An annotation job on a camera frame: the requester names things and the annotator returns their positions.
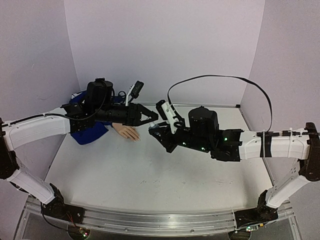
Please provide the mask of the blue nail polish bottle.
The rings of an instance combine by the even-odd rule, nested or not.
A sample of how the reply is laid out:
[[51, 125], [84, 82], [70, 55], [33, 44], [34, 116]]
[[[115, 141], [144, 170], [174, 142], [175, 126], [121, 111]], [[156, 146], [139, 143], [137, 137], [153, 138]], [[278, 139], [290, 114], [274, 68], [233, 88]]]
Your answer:
[[158, 129], [158, 128], [159, 128], [158, 125], [153, 125], [153, 126], [150, 126], [150, 127], [148, 128], [148, 130], [151, 131], [151, 130], [155, 130], [155, 129]]

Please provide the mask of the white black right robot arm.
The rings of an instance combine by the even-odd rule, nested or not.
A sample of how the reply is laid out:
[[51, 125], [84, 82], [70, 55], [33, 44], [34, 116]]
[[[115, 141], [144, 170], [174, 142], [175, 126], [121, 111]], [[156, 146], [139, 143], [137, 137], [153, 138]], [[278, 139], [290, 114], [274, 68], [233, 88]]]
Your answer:
[[181, 146], [210, 153], [212, 159], [222, 162], [257, 158], [297, 159], [277, 184], [260, 195], [260, 209], [276, 209], [306, 184], [320, 180], [320, 134], [312, 122], [297, 130], [276, 132], [222, 130], [218, 114], [203, 106], [189, 111], [189, 126], [167, 103], [156, 109], [163, 122], [151, 125], [148, 132], [168, 153]]

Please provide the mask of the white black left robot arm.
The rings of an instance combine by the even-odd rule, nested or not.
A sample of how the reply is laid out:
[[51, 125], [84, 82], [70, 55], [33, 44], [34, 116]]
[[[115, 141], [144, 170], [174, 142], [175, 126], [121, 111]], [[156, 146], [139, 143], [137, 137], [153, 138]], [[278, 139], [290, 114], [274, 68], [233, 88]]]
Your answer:
[[15, 149], [51, 136], [81, 132], [97, 122], [139, 127], [158, 120], [159, 115], [139, 103], [114, 102], [113, 83], [97, 78], [87, 85], [80, 102], [67, 103], [54, 110], [0, 123], [0, 178], [38, 199], [56, 218], [64, 218], [67, 206], [59, 190], [33, 176], [18, 159]]

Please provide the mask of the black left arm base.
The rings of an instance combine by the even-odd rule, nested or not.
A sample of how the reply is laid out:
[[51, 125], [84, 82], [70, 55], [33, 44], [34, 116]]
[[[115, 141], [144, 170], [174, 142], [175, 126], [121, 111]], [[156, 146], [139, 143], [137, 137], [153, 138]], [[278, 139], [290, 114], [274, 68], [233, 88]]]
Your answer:
[[66, 204], [60, 190], [52, 183], [49, 184], [53, 190], [53, 200], [42, 204], [41, 212], [48, 217], [59, 220], [70, 221], [74, 224], [82, 224], [85, 214], [83, 207]]

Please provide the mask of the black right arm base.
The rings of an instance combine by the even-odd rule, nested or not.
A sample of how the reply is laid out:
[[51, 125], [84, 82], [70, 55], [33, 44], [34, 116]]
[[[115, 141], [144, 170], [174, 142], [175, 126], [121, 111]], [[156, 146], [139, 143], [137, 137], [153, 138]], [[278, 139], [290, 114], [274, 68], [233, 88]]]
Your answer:
[[237, 210], [234, 213], [237, 229], [266, 224], [278, 219], [278, 209], [267, 206], [267, 190], [260, 194], [255, 208]]

